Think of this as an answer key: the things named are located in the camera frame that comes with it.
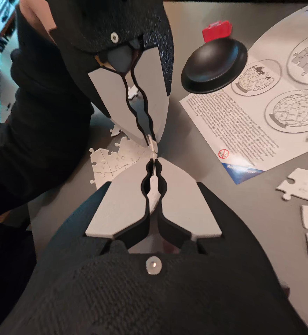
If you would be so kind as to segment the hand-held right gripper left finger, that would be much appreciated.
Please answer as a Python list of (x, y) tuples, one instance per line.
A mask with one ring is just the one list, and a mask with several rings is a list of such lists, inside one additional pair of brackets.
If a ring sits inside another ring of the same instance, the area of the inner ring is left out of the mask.
[(119, 174), (109, 185), (87, 230), (88, 237), (120, 240), (135, 246), (150, 228), (150, 178), (154, 160), (145, 158)]

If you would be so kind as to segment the partly built white puzzle ball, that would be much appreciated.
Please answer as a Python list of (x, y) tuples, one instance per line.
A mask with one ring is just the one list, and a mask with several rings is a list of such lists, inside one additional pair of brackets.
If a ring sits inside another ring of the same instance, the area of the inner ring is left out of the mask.
[(148, 153), (147, 149), (126, 136), (122, 137), (119, 143), (116, 142), (115, 146), (118, 149), (117, 152), (103, 148), (89, 149), (94, 174), (94, 179), (90, 183), (95, 184), (97, 190), (105, 182), (111, 182), (123, 171), (135, 165)]

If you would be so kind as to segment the black dome puzzle stand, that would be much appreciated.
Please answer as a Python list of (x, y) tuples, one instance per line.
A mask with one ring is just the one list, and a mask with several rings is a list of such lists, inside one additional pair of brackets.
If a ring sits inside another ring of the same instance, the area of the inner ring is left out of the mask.
[(208, 94), (232, 83), (244, 70), (248, 50), (230, 37), (209, 41), (188, 58), (182, 73), (183, 88), (194, 94)]

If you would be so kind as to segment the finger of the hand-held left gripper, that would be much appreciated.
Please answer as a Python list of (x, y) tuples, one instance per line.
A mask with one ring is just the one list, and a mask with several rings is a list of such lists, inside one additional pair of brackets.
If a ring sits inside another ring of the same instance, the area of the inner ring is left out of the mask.
[(119, 73), (106, 68), (96, 69), (88, 76), (106, 107), (111, 121), (130, 139), (142, 147), (147, 147), (145, 135), (139, 129), (137, 117), (128, 102), (128, 87), (125, 79)]
[(152, 120), (152, 136), (160, 142), (165, 130), (169, 95), (166, 91), (158, 47), (145, 50), (134, 66), (135, 85), (147, 102), (147, 113)]

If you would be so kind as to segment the printed puzzle instruction leaflet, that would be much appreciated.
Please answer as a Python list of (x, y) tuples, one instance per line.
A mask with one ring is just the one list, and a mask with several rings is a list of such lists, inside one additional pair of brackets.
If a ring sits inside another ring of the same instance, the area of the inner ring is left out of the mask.
[(308, 5), (248, 50), (242, 73), (180, 101), (235, 184), (308, 152)]

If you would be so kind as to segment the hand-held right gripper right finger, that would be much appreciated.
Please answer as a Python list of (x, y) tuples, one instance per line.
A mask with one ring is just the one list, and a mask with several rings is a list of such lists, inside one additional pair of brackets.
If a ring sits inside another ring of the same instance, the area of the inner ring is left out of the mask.
[(158, 229), (164, 240), (181, 248), (185, 241), (222, 236), (197, 182), (181, 168), (160, 157), (158, 178)]

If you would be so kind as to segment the red plastic clip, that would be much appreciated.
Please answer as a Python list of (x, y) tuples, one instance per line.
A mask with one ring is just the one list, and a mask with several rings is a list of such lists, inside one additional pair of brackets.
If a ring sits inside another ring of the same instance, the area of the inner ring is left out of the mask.
[(228, 20), (217, 21), (210, 24), (208, 27), (202, 30), (204, 43), (208, 43), (212, 40), (226, 38), (231, 35), (232, 24)]

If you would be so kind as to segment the person's left forearm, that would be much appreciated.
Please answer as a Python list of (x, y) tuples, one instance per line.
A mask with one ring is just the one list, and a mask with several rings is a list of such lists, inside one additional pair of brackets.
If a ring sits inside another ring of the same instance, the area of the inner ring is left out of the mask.
[(20, 1), (17, 24), (10, 72), (19, 88), (0, 123), (0, 215), (70, 177), (87, 147), (94, 112), (49, 35), (54, 22), (47, 1)]

